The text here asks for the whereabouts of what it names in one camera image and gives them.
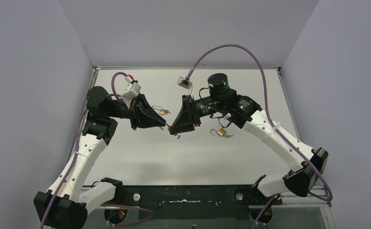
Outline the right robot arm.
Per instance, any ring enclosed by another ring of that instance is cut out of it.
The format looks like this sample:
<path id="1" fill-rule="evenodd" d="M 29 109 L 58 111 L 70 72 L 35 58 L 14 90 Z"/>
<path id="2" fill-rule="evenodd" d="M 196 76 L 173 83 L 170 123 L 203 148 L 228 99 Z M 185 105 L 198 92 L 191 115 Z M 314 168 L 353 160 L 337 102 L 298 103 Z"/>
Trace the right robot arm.
<path id="1" fill-rule="evenodd" d="M 319 179 L 318 173 L 325 169 L 328 152 L 306 145 L 270 120 L 257 102 L 229 87 L 226 74 L 215 73 L 207 83 L 209 96 L 194 100 L 191 95 L 183 95 L 179 114 L 169 127 L 170 134 L 194 131 L 202 117 L 221 113 L 230 124 L 260 139 L 289 167 L 286 173 L 259 177 L 251 191 L 256 203 L 265 203 L 270 196 L 288 191 L 299 197 L 309 195 Z"/>

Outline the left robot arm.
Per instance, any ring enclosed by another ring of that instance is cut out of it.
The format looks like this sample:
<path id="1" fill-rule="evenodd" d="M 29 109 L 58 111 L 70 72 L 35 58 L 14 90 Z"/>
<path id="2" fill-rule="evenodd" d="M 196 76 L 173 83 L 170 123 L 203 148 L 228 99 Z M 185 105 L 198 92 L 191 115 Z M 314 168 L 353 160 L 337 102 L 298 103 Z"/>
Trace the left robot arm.
<path id="1" fill-rule="evenodd" d="M 131 96 L 126 105 L 113 99 L 105 88 L 95 86 L 89 89 L 86 99 L 86 120 L 83 129 L 76 133 L 73 155 L 48 190 L 38 192 L 34 198 L 40 228 L 81 229 L 92 211 L 108 201 L 117 204 L 124 200 L 122 182 L 108 177 L 81 192 L 97 158 L 112 140 L 117 118 L 128 119 L 133 130 L 166 125 L 166 120 L 140 93 Z"/>

